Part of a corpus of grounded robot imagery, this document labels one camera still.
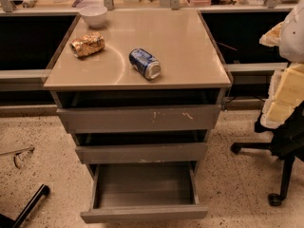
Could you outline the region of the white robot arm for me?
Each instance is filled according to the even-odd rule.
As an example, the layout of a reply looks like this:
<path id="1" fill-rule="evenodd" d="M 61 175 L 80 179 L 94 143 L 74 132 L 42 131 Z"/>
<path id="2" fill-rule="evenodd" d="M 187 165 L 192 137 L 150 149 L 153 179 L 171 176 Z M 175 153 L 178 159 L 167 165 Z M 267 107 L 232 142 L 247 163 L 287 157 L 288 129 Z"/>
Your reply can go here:
<path id="1" fill-rule="evenodd" d="M 290 62 L 304 63 L 304 0 L 298 2 L 282 24 L 279 54 Z"/>

